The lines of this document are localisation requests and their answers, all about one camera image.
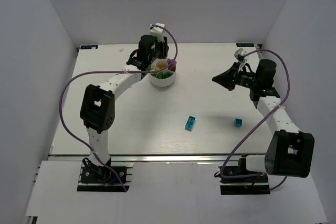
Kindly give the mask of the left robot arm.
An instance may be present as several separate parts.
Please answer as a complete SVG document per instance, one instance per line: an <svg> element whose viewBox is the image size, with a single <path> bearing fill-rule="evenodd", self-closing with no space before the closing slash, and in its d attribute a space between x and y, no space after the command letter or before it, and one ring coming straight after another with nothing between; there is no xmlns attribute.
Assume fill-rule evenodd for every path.
<svg viewBox="0 0 336 224"><path fill-rule="evenodd" d="M121 73L106 82L86 87L80 118L87 129L89 145L92 147L89 162L96 166L110 165L108 152L108 129L115 118L116 99L133 84L139 82L151 70L155 59L165 59L169 47L167 37L160 41L153 35L143 35L138 49L130 54Z"/></svg>

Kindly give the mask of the long teal lego brick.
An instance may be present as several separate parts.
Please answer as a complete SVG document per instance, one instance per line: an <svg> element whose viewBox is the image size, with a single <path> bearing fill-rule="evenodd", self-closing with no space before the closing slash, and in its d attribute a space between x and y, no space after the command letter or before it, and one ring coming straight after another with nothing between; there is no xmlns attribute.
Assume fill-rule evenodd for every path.
<svg viewBox="0 0 336 224"><path fill-rule="evenodd" d="M187 122L186 122L186 124L185 124L185 129L186 129L187 131L191 131L191 130L193 129L194 124L195 124L195 120L196 120L196 118L193 117L193 116L189 116L189 117L188 117Z"/></svg>

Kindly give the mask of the small teal lego brick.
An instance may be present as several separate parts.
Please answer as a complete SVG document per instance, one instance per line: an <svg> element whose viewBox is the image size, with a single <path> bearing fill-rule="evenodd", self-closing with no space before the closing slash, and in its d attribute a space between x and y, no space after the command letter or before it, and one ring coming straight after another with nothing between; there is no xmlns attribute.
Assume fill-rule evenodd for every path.
<svg viewBox="0 0 336 224"><path fill-rule="evenodd" d="M242 127L243 121L242 119L234 119L234 126L235 127Z"/></svg>

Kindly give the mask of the yellow orange patterned lego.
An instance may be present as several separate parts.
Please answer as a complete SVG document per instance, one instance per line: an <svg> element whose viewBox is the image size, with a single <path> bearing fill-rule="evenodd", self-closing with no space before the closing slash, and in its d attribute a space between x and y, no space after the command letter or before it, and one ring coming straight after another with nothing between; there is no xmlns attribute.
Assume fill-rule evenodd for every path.
<svg viewBox="0 0 336 224"><path fill-rule="evenodd" d="M165 61L160 61L160 62L158 62L157 64L156 64L156 67L158 68L158 69L163 69L163 68L165 68L167 66L167 63L165 62Z"/></svg>

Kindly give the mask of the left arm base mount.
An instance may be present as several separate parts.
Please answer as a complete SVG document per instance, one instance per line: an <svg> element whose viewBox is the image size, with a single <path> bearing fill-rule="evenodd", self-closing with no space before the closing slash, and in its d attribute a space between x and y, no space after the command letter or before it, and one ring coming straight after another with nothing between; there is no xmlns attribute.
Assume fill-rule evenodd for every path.
<svg viewBox="0 0 336 224"><path fill-rule="evenodd" d="M78 192L125 193L132 180L132 167L127 165L111 166L116 174L104 166L97 166L85 157L82 160L78 179Z"/></svg>

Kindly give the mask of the lime square lego brick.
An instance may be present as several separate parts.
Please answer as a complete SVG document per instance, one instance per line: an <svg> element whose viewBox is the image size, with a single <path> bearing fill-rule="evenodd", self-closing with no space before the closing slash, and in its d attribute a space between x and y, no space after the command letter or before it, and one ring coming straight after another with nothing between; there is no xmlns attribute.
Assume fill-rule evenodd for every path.
<svg viewBox="0 0 336 224"><path fill-rule="evenodd" d="M151 69L151 75L156 75L157 73L156 73L156 69L154 69L154 68L152 68Z"/></svg>

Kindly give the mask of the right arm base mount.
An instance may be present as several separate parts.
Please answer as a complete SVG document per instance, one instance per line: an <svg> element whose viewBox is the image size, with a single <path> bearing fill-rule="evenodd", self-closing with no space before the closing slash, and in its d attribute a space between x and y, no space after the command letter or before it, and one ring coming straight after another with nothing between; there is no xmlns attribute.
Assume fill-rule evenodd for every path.
<svg viewBox="0 0 336 224"><path fill-rule="evenodd" d="M220 194L224 196L235 195L269 195L270 188L267 175L256 176L256 172L246 168L246 155L240 157L236 165L225 166L223 174L229 178L223 178L220 171L214 174L219 178Z"/></svg>

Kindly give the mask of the green sloped lego brick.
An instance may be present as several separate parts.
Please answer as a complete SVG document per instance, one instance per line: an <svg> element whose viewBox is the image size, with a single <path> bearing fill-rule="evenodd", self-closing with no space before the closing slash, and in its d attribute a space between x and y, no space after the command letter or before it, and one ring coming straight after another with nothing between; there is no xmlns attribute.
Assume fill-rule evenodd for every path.
<svg viewBox="0 0 336 224"><path fill-rule="evenodd" d="M164 75L164 78L166 79L166 78L169 78L170 76L171 76L172 74L171 73L166 73L165 75Z"/></svg>

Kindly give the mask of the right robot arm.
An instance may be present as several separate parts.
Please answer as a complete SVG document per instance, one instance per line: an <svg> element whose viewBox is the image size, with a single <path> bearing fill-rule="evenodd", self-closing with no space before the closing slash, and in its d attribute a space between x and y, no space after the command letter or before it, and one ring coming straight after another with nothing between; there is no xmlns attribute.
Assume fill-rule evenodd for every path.
<svg viewBox="0 0 336 224"><path fill-rule="evenodd" d="M255 72L249 65L234 63L212 81L229 91L236 86L248 88L250 99L264 117L272 139L264 155L246 155L238 162L237 176L278 175L305 178L310 173L314 137L301 131L290 119L282 99L273 86L276 63L262 59Z"/></svg>

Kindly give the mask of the dark green curved lego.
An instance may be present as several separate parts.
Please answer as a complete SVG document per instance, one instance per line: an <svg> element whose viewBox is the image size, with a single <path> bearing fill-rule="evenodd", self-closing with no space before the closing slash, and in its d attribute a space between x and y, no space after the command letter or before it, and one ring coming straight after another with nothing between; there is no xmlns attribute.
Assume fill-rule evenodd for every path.
<svg viewBox="0 0 336 224"><path fill-rule="evenodd" d="M159 73L156 77L157 79L163 79L164 78L164 74L163 73Z"/></svg>

